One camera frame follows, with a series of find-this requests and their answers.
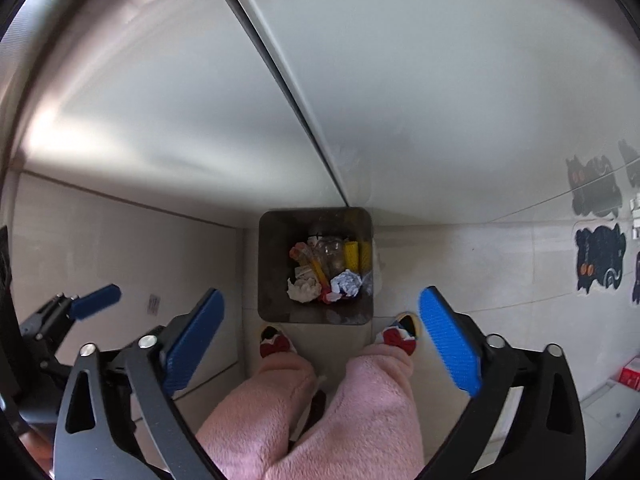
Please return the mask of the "white tissue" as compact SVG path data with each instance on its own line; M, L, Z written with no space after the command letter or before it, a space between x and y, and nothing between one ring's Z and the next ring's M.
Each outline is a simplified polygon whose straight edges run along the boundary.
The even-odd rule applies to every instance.
M321 296L322 286L315 278L298 278L295 282L288 280L288 298L300 304L308 304Z

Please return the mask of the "red white snack wrapper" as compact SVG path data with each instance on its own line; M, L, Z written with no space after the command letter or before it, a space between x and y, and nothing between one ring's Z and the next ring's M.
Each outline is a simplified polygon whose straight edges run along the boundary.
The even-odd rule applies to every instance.
M319 298L325 304L333 304L343 298L343 293L339 288L323 287Z

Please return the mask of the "clear plastic bottle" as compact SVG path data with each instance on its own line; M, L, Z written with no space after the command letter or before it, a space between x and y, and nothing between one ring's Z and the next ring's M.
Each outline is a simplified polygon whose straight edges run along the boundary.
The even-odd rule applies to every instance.
M335 236L311 236L309 246L329 278L345 270L344 242Z

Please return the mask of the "yellow foam net sleeve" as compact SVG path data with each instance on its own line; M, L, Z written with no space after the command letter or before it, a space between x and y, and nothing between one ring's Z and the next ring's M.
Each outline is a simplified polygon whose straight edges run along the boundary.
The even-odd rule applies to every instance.
M348 240L343 245L345 268L350 272L358 273L359 265L359 244L354 240Z

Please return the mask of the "dark square trash bin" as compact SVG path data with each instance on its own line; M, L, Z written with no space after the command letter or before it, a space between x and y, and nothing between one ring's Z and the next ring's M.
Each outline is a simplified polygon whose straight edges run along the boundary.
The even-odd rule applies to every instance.
M363 325L373 316L373 285L373 226L364 209L282 209L260 218L264 321Z

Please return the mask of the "pink fleece left leg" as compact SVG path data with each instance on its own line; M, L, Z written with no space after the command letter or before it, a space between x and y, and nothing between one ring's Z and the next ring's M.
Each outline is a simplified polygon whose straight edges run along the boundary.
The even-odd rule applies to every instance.
M314 368L302 356L266 356L206 418L198 443L227 478L266 478L288 454L290 434L316 389Z

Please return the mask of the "pink fleece leg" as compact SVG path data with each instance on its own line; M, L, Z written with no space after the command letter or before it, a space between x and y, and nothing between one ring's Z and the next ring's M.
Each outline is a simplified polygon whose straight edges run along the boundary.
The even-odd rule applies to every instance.
M416 340L370 344L346 365L323 418L267 479L413 479L423 469L410 385Z
M288 454L290 434L316 389L314 368L302 356L266 356L206 418L198 443L227 478L266 478Z

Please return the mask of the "left red slipper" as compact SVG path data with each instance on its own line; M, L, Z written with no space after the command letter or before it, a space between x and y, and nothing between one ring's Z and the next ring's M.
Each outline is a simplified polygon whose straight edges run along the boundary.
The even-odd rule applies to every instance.
M277 353L296 353L288 335L279 327L267 325L260 333L259 355L265 359Z

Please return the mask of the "pink fleece right leg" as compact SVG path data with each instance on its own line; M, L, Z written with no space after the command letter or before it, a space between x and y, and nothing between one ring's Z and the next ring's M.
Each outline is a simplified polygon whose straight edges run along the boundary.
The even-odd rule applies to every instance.
M423 469L410 385L416 340L370 344L346 365L323 418L267 479L413 479Z

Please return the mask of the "black cat floor sticker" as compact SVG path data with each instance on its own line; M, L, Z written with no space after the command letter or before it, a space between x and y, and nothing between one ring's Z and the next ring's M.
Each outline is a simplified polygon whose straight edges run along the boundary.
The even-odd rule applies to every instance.
M588 295L593 286L617 290L622 284L626 235L618 223L578 229L576 246L576 289Z

